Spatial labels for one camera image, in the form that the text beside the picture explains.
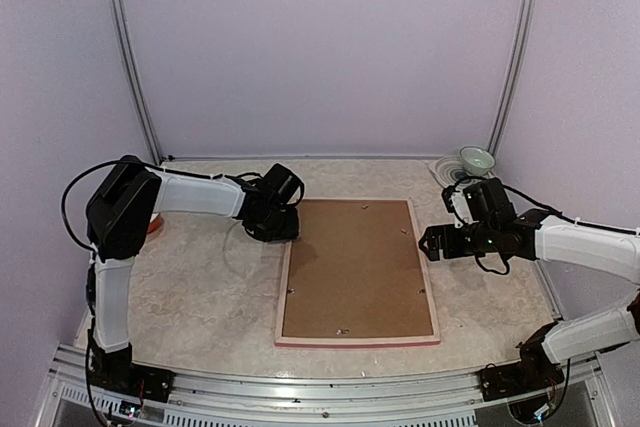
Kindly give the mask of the white swirl pattern plate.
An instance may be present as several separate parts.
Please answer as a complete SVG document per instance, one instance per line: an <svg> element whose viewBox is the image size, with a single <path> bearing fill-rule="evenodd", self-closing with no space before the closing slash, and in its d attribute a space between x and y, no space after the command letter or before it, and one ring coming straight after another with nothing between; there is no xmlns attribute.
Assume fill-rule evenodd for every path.
<svg viewBox="0 0 640 427"><path fill-rule="evenodd" d="M467 173L463 167L459 155L445 156L429 164L429 170L442 187L447 187L458 182L459 186L468 186L480 179L493 177L492 170L484 176L474 176Z"/></svg>

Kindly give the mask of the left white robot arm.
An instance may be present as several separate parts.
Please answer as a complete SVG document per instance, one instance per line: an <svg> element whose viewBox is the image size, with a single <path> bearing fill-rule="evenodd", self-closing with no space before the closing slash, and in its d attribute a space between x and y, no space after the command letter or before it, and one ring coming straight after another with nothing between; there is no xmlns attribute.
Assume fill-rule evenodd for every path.
<svg viewBox="0 0 640 427"><path fill-rule="evenodd" d="M121 392L140 381L137 365L117 353L129 347L130 277L153 215L210 214L241 223L253 239L288 242L298 238L297 207L303 181L281 164L265 174L205 175L143 164L134 156L118 160L86 207L87 237L94 252L94 331L107 353L102 377Z"/></svg>

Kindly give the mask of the left aluminium corner post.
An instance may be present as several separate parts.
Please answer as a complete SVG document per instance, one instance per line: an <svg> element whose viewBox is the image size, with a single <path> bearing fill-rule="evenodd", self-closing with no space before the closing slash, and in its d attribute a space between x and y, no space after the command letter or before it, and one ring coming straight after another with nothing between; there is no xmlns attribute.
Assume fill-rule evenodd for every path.
<svg viewBox="0 0 640 427"><path fill-rule="evenodd" d="M144 143L154 164L163 161L163 152L144 96L139 70L128 29L124 0L108 0L125 77Z"/></svg>

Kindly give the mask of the right aluminium corner post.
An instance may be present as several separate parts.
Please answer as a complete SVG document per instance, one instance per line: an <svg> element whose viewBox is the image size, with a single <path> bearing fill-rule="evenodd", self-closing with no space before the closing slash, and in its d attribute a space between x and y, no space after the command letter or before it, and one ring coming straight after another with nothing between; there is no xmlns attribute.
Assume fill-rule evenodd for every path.
<svg viewBox="0 0 640 427"><path fill-rule="evenodd" d="M507 64L505 81L501 90L498 111L493 123L488 143L488 150L497 156L504 138L509 115L512 110L518 81L526 55L528 37L534 17L536 0L521 0L517 16L514 39Z"/></svg>

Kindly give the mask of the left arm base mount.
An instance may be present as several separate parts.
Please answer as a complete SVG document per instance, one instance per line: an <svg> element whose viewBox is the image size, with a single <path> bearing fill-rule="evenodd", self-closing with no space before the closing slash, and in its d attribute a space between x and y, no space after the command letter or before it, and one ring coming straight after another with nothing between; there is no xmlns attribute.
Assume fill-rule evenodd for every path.
<svg viewBox="0 0 640 427"><path fill-rule="evenodd" d="M107 353L91 341L88 352L88 379L91 386L139 400L168 402L175 373L169 369L135 363L131 344Z"/></svg>

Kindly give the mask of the aluminium front rail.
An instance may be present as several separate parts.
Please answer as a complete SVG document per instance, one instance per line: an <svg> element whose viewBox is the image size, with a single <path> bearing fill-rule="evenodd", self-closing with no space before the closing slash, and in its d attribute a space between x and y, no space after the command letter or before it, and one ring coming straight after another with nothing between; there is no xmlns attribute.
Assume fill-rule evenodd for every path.
<svg viewBox="0 0 640 427"><path fill-rule="evenodd" d="M92 425L85 350L61 344L28 426ZM571 361L564 402L542 426L622 426L595 354ZM166 403L144 400L131 426L521 426L509 407L527 394L484 401L478 368L391 377L300 379L170 368Z"/></svg>

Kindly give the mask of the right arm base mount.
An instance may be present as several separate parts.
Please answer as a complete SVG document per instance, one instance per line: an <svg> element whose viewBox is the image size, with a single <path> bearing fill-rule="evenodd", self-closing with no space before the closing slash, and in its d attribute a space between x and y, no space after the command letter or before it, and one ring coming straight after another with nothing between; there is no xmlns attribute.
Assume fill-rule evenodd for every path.
<svg viewBox="0 0 640 427"><path fill-rule="evenodd" d="M535 392L565 381L562 368L547 357L540 338L527 340L519 354L516 362L486 366L477 373L485 402Z"/></svg>

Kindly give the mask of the aluminium corner post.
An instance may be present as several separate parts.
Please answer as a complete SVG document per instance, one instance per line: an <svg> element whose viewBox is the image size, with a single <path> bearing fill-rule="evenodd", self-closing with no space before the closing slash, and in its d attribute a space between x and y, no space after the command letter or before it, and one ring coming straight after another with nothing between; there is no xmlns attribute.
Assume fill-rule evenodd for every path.
<svg viewBox="0 0 640 427"><path fill-rule="evenodd" d="M504 138L509 115L512 110L518 81L526 55L528 37L534 17L536 0L521 0L517 16L514 39L507 64L505 81L501 90L498 111L493 123L488 143L488 150L497 156Z"/></svg>
<svg viewBox="0 0 640 427"><path fill-rule="evenodd" d="M128 29L124 0L108 0L125 77L144 143L154 164L163 161L163 152L144 96L139 70Z"/></svg>

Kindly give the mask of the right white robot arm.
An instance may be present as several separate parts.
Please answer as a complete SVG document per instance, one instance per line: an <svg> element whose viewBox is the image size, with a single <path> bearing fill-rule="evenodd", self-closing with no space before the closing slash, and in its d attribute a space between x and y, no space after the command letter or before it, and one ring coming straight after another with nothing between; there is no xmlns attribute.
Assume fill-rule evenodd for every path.
<svg viewBox="0 0 640 427"><path fill-rule="evenodd" d="M639 232L570 218L498 178L468 177L443 188L449 224L428 226L420 250L432 262L470 258L506 276L515 260L544 269L563 319L520 346L511 380L535 389L551 366L639 340Z"/></svg>

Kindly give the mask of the pale green ceramic bowl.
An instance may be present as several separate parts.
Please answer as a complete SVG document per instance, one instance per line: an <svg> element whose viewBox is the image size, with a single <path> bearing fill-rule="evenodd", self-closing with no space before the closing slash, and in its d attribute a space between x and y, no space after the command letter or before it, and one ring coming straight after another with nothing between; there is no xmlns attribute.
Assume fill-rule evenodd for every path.
<svg viewBox="0 0 640 427"><path fill-rule="evenodd" d="M461 148L459 158L463 169L474 176L484 176L496 165L495 158L488 151L475 146Z"/></svg>

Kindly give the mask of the orange white bowl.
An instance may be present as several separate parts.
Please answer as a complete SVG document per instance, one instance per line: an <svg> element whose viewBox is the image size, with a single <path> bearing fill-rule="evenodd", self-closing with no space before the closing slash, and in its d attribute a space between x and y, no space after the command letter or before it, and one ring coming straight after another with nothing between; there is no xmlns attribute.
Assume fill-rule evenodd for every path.
<svg viewBox="0 0 640 427"><path fill-rule="evenodd" d="M147 228L147 236L151 237L158 234L164 224L164 219L160 213L153 213Z"/></svg>

